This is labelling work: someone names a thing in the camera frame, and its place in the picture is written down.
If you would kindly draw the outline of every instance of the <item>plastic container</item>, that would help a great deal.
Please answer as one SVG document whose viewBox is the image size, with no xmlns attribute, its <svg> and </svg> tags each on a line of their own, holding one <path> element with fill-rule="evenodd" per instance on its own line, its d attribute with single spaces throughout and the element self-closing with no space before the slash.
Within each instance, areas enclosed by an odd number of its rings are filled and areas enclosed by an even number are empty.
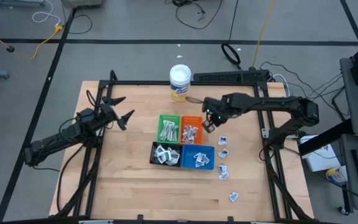
<svg viewBox="0 0 358 224">
<path fill-rule="evenodd" d="M 209 159 L 209 163 L 204 166 L 196 167 L 197 153 L 204 153 Z M 181 167 L 189 169 L 213 170 L 215 164 L 215 148 L 213 146 L 201 146 L 196 144 L 185 144 L 181 155 Z"/>
<path fill-rule="evenodd" d="M 180 119 L 180 144 L 189 144 L 183 141 L 183 131 L 185 130 L 185 125 L 192 125 L 193 127 L 198 128 L 197 137 L 194 139 L 194 144 L 203 143 L 203 118 L 201 116 L 182 116 Z"/>
<path fill-rule="evenodd" d="M 158 121 L 158 131 L 157 131 L 157 142 L 165 142 L 165 143 L 174 143 L 178 144 L 180 140 L 180 130 L 177 131 L 177 141 L 168 141 L 168 140 L 161 140 L 160 134 L 162 129 L 164 128 L 164 122 L 163 121 L 172 121 L 175 123 L 178 128 L 180 128 L 180 115 L 170 115 L 170 114 L 161 114 L 160 120 Z"/>
<path fill-rule="evenodd" d="M 179 102 L 186 101 L 191 80 L 190 68 L 186 65 L 175 65 L 171 68 L 169 79 L 172 99 Z"/>
<path fill-rule="evenodd" d="M 335 184 L 347 182 L 346 166 L 327 170 L 326 177 L 329 181 Z"/>
<path fill-rule="evenodd" d="M 154 156 L 154 150 L 161 145 L 164 149 L 168 149 L 168 147 L 170 147 L 172 150 L 175 150 L 177 153 L 179 153 L 179 155 L 182 157 L 182 151 L 183 151 L 183 146 L 179 145 L 179 144 L 166 144 L 166 143 L 159 143 L 159 142 L 153 142 L 152 144 L 152 151 L 150 153 L 150 164 L 156 164 L 156 165 L 163 165 L 163 166 L 170 166 L 168 164 L 166 164 L 165 162 L 163 164 L 160 163 L 160 161 L 158 161 L 157 157 Z M 181 158 L 179 158 L 179 161 L 177 164 L 172 165 L 170 167 L 180 167 L 181 165 Z"/>
</svg>

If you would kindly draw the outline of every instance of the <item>blue bin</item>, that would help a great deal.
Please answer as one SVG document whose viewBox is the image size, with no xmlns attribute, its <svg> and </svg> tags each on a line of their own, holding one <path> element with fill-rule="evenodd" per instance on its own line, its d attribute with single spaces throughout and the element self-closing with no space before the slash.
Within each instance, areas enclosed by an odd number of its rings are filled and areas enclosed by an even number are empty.
<svg viewBox="0 0 358 224">
<path fill-rule="evenodd" d="M 209 163 L 204 166 L 196 168 L 196 159 L 194 158 L 197 153 L 206 154 L 209 159 Z M 185 144 L 182 149 L 181 155 L 181 167 L 190 169 L 204 169 L 213 170 L 215 164 L 215 148 L 213 146 L 202 146 L 195 144 Z"/>
</svg>

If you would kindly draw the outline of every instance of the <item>wooden tabletop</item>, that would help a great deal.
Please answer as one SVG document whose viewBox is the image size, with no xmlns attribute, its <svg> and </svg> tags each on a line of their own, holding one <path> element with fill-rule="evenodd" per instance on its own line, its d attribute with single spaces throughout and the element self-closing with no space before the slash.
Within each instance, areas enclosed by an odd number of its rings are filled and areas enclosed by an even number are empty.
<svg viewBox="0 0 358 224">
<path fill-rule="evenodd" d="M 98 82 L 83 82 L 76 111 L 92 108 L 86 90 L 97 93 Z M 190 96 L 203 99 L 206 96 L 220 99 L 228 93 L 247 93 L 253 89 L 244 86 L 191 86 Z M 284 96 L 282 83 L 268 83 L 271 97 Z M 122 116 L 135 109 L 121 131 L 117 125 L 104 134 L 103 150 L 99 165 L 98 181 L 94 195 L 92 219 L 131 219 L 143 214 L 145 220 L 227 220 L 273 221 L 267 171 L 258 158 L 262 148 L 257 113 L 251 111 L 239 118 L 231 119 L 211 134 L 204 131 L 205 145 L 215 147 L 215 169 L 177 169 L 149 164 L 152 142 L 157 137 L 160 114 L 204 115 L 201 105 L 189 102 L 174 102 L 170 98 L 169 86 L 165 85 L 114 85 L 112 97 L 126 96 L 126 100 L 114 109 Z M 282 125 L 290 115 L 273 112 L 276 126 Z M 227 136 L 229 154 L 218 157 L 223 147 L 218 145 L 219 135 Z M 63 163 L 80 145 L 66 149 Z M 298 150 L 296 142 L 286 140 L 285 146 Z M 63 174 L 60 195 L 63 206 L 78 186 L 85 150 L 68 164 Z M 283 170 L 288 191 L 299 206 L 313 217 L 308 189 L 299 156 L 281 151 Z M 219 180 L 217 166 L 227 165 L 229 177 Z M 284 216 L 282 196 L 277 190 L 280 213 Z M 236 202 L 229 194 L 238 192 Z M 83 194 L 81 213 L 85 212 L 87 191 Z M 55 214 L 56 193 L 50 214 Z"/>
</svg>

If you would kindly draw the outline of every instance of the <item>plastic bin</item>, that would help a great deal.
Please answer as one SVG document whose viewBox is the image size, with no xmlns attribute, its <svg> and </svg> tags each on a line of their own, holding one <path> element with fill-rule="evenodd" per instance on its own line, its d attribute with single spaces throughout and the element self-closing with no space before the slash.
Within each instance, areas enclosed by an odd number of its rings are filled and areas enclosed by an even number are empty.
<svg viewBox="0 0 358 224">
<path fill-rule="evenodd" d="M 154 156 L 154 150 L 161 145 L 164 149 L 168 149 L 168 147 L 170 147 L 172 150 L 175 150 L 177 153 L 179 153 L 180 158 L 177 164 L 175 165 L 168 165 L 165 162 L 163 164 L 160 163 L 160 161 L 158 161 L 157 157 Z M 170 166 L 170 167 L 180 167 L 181 165 L 181 157 L 182 157 L 182 151 L 183 151 L 183 146 L 179 145 L 179 144 L 166 144 L 166 143 L 160 143 L 160 142 L 153 142 L 152 145 L 152 151 L 150 153 L 150 164 L 156 164 L 156 165 L 163 165 L 163 166 Z"/>
<path fill-rule="evenodd" d="M 193 127 L 198 128 L 197 137 L 194 139 L 194 144 L 203 143 L 203 118 L 201 116 L 182 116 L 180 120 L 180 144 L 191 144 L 183 141 L 183 131 L 185 130 L 185 125 L 192 125 Z"/>
<path fill-rule="evenodd" d="M 196 159 L 194 156 L 197 153 L 204 153 L 209 159 L 209 163 L 204 166 L 196 167 Z M 196 144 L 185 144 L 181 155 L 181 166 L 190 169 L 204 169 L 213 170 L 215 163 L 215 148 L 213 146 L 202 146 Z"/>
<path fill-rule="evenodd" d="M 160 138 L 160 134 L 162 129 L 164 128 L 164 122 L 163 121 L 172 121 L 175 123 L 176 126 L 178 126 L 178 128 L 180 128 L 180 115 L 170 115 L 170 114 L 161 114 L 160 115 L 160 120 L 158 121 L 158 131 L 157 131 L 157 142 L 165 142 L 165 143 L 179 143 L 179 137 L 180 137 L 180 130 L 177 131 L 177 137 L 178 140 L 177 141 L 163 141 Z"/>
</svg>

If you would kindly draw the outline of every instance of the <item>white cable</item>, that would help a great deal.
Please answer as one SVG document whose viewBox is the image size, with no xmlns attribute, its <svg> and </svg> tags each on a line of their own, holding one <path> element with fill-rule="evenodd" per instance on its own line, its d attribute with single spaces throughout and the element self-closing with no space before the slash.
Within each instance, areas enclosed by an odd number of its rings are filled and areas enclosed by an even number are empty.
<svg viewBox="0 0 358 224">
<path fill-rule="evenodd" d="M 49 12 L 49 13 L 47 13 L 47 12 L 36 12 L 36 13 L 34 13 L 34 14 L 32 15 L 32 20 L 33 20 L 34 22 L 45 22 L 50 16 L 52 16 L 52 17 L 58 19 L 58 22 L 56 23 L 56 25 L 59 25 L 60 22 L 61 22 L 61 20 L 60 20 L 60 18 L 59 18 L 58 16 L 55 16 L 55 15 L 52 14 L 52 12 L 53 12 L 53 5 L 52 5 L 52 3 L 50 3 L 49 0 L 45 0 L 45 1 L 50 4 L 50 7 L 51 7 L 50 12 Z M 40 21 L 37 21 L 37 20 L 34 19 L 34 16 L 37 15 L 37 14 L 45 14 L 45 15 L 47 15 L 47 16 L 46 16 L 44 19 L 42 19 L 42 20 L 40 20 Z"/>
<path fill-rule="evenodd" d="M 280 76 L 280 77 L 284 80 L 284 83 L 285 83 L 285 85 L 287 86 L 287 96 L 291 96 L 291 94 L 290 94 L 290 87 L 288 86 L 287 80 L 286 80 L 286 79 L 284 78 L 284 76 L 281 75 L 281 74 L 275 74 L 275 75 L 273 76 L 273 78 L 276 77 L 276 76 Z"/>
</svg>

